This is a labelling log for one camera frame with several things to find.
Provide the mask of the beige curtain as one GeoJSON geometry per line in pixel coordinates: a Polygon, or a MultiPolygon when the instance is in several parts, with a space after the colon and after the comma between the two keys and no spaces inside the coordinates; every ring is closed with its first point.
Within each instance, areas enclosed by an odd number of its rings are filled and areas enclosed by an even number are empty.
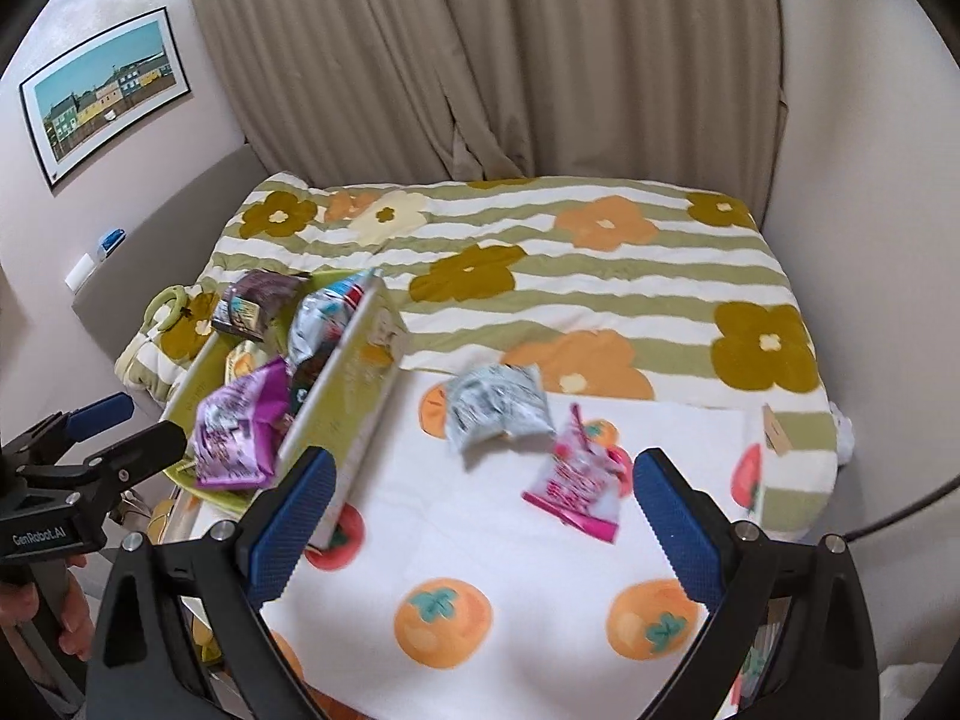
{"type": "Polygon", "coordinates": [[[192,0],[245,138],[319,187],[534,176],[763,215],[779,0],[192,0]]]}

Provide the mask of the framed building picture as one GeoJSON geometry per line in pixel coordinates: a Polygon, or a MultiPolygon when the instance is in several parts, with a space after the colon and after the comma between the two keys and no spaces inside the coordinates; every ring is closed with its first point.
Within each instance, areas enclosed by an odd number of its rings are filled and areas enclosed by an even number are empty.
{"type": "Polygon", "coordinates": [[[76,44],[20,83],[37,161],[57,188],[129,128],[190,94],[164,7],[76,44]]]}

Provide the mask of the white persimmon print cloth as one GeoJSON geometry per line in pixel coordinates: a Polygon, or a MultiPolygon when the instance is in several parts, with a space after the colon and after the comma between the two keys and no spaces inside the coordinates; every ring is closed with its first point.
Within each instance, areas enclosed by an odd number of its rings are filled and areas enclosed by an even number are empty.
{"type": "Polygon", "coordinates": [[[546,445],[462,457],[436,377],[405,372],[353,484],[364,533],[335,569],[299,564],[263,619],[322,694],[373,718],[635,718],[704,611],[640,506],[612,541],[526,499],[546,445]]]}

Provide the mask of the grey padded headboard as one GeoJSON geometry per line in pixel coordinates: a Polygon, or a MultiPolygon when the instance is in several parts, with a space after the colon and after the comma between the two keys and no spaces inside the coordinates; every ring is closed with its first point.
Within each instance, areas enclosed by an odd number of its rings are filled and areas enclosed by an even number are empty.
{"type": "Polygon", "coordinates": [[[99,263],[71,309],[108,358],[124,351],[161,289],[194,284],[221,231],[265,177],[249,145],[235,149],[171,195],[99,263]]]}

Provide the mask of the cream orange cake snack packet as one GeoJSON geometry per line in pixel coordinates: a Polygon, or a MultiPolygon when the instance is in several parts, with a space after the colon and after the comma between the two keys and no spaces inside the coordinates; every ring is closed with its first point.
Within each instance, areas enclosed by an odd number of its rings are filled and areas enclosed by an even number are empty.
{"type": "Polygon", "coordinates": [[[272,359],[272,353],[265,346],[252,340],[242,340],[229,351],[224,358],[224,382],[233,383],[241,377],[249,376],[272,359]]]}

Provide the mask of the blue white wall device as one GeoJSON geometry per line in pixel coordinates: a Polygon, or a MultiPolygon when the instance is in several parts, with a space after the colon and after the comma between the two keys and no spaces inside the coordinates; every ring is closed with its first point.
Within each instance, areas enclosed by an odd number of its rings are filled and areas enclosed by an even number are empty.
{"type": "Polygon", "coordinates": [[[121,227],[114,227],[114,229],[107,231],[96,245],[96,259],[99,262],[104,262],[125,241],[125,238],[127,238],[127,234],[121,227]]]}

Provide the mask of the pink magenta snack packet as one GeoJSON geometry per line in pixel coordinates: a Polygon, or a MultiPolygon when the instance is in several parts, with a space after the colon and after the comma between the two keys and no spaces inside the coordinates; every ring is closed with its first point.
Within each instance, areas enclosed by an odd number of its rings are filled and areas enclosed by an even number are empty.
{"type": "Polygon", "coordinates": [[[612,544],[620,530],[620,500],[626,468],[590,437],[578,403],[556,436],[550,458],[523,499],[563,525],[612,544]]]}

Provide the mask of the green cardboard storage box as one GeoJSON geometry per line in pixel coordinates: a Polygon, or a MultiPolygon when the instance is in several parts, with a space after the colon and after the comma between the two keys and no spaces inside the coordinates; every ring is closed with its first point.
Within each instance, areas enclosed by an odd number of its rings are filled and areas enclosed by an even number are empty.
{"type": "MultiPolygon", "coordinates": [[[[337,484],[331,504],[327,505],[309,539],[316,550],[329,548],[334,539],[335,527],[398,378],[400,361],[410,338],[384,280],[376,270],[368,271],[368,275],[363,298],[337,346],[317,371],[311,388],[306,390],[306,382],[301,383],[295,377],[298,409],[277,449],[274,483],[267,484],[267,488],[277,486],[309,445],[331,452],[337,467],[337,484]]],[[[224,385],[226,361],[240,341],[239,337],[215,330],[167,402],[163,418],[179,424],[187,437],[194,429],[202,400],[224,385]]],[[[244,514],[259,491],[202,488],[195,478],[192,455],[194,452],[189,447],[182,460],[166,468],[164,474],[179,488],[206,500],[208,505],[236,517],[244,514]]]]}

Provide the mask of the blue white snack packet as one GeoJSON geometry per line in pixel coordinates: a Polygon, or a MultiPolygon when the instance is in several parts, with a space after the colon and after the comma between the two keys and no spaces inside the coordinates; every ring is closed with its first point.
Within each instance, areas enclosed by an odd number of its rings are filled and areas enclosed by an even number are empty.
{"type": "Polygon", "coordinates": [[[308,294],[298,305],[288,332],[288,369],[295,372],[334,351],[374,277],[364,270],[308,294]]]}

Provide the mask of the white wall switch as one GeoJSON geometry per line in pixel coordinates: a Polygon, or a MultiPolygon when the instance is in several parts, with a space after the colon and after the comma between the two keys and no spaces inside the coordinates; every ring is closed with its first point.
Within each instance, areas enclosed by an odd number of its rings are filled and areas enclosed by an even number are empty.
{"type": "Polygon", "coordinates": [[[85,286],[89,277],[93,275],[98,268],[98,261],[91,254],[83,254],[71,267],[64,279],[65,286],[70,289],[71,294],[76,294],[85,286]]]}

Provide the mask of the grey white snack packet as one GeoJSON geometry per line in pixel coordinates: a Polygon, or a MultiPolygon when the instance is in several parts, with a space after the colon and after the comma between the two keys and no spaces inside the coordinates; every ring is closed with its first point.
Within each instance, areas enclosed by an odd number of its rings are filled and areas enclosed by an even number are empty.
{"type": "Polygon", "coordinates": [[[444,436],[459,454],[491,439],[553,436],[539,367],[490,364],[444,385],[444,436]]]}

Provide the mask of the purple snack packet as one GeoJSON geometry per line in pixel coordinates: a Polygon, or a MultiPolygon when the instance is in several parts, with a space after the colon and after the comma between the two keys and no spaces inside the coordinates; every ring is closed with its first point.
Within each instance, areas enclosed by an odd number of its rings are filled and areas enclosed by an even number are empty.
{"type": "Polygon", "coordinates": [[[200,402],[189,445],[202,489],[259,489],[274,479],[288,382],[286,362],[277,358],[200,402]]]}

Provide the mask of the green striped flower blanket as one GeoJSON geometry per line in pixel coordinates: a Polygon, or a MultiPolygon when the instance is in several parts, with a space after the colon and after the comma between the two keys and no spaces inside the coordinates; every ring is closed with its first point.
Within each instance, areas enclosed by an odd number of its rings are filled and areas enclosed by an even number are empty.
{"type": "Polygon", "coordinates": [[[166,401],[218,294],[254,268],[376,270],[414,371],[534,364],[557,394],[761,411],[768,447],[739,484],[770,532],[807,532],[832,495],[836,427],[814,344],[740,200],[628,179],[314,188],[279,172],[199,265],[135,301],[117,377],[166,401]]]}

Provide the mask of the brown maroon snack packet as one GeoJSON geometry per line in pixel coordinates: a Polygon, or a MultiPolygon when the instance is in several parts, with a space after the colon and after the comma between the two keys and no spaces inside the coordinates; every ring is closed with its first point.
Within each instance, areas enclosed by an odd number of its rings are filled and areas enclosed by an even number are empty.
{"type": "Polygon", "coordinates": [[[262,341],[280,310],[306,286],[306,273],[247,271],[221,294],[213,309],[212,325],[218,332],[246,340],[262,341]]]}

